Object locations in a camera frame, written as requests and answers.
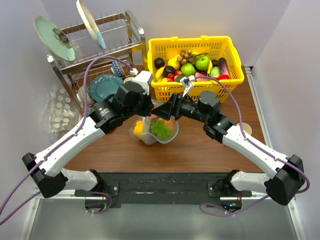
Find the red yellow apple toy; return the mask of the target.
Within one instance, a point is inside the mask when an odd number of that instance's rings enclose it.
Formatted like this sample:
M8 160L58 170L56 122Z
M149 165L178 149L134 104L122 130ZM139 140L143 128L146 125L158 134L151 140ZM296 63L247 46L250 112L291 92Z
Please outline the red yellow apple toy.
M175 128L175 124L172 120L165 120L164 124L172 131Z

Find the green grape bunch toy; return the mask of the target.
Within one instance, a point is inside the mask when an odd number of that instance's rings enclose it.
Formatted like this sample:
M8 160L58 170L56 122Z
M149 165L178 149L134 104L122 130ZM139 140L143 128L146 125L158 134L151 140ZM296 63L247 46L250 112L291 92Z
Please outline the green grape bunch toy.
M150 132L161 140L167 140L171 137L173 130L170 130L165 125L165 120L162 118L154 118L150 122Z

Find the clear zip bag blue seal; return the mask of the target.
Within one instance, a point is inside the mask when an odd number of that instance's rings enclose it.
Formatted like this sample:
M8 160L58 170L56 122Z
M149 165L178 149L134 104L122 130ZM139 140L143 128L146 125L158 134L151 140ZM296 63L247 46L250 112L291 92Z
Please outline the clear zip bag blue seal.
M146 145L156 142L167 144L171 142L179 132L179 123L171 117L164 120L156 115L138 116L129 129L131 137L141 140Z

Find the yellow bell pepper toy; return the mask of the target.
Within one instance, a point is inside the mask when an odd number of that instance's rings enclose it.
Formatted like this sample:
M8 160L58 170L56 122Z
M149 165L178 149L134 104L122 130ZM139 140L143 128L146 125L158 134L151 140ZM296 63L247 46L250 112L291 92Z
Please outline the yellow bell pepper toy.
M133 133L137 136L140 135L145 135L146 131L145 131L145 122L143 120L138 120L135 123L135 126L133 128Z

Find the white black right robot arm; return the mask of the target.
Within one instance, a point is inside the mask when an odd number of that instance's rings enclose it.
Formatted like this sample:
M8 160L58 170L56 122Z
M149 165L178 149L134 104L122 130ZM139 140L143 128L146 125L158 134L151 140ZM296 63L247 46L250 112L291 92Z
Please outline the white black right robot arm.
M309 189L310 181L300 157L295 154L288 157L245 133L239 124L221 113L220 105L215 93L210 91L202 92L197 102L175 93L151 113L165 120L187 117L202 122L203 130L211 139L241 153L262 170L261 173L232 170L211 185L218 193L230 197L242 191L264 193L285 206L296 194Z

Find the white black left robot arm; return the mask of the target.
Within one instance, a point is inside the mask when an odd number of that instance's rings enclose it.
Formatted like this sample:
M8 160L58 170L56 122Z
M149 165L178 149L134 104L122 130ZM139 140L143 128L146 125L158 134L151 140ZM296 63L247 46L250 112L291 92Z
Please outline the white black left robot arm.
M81 122L53 145L37 153L27 153L22 161L44 198L51 198L62 190L87 191L99 196L105 182L96 170L74 171L65 165L95 140L120 127L134 115L150 116L153 104L149 85L128 81L116 94L94 104Z

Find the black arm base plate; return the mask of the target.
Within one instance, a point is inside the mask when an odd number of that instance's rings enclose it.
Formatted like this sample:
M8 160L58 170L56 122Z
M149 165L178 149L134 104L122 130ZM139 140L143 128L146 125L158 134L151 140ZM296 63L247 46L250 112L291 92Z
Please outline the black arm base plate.
M96 193L107 193L113 208L124 204L219 204L222 197L238 200L252 196L250 191L219 191L215 184L221 184L227 175L226 172L100 172L92 194L76 190L75 195L85 198L86 207L101 207L105 201Z

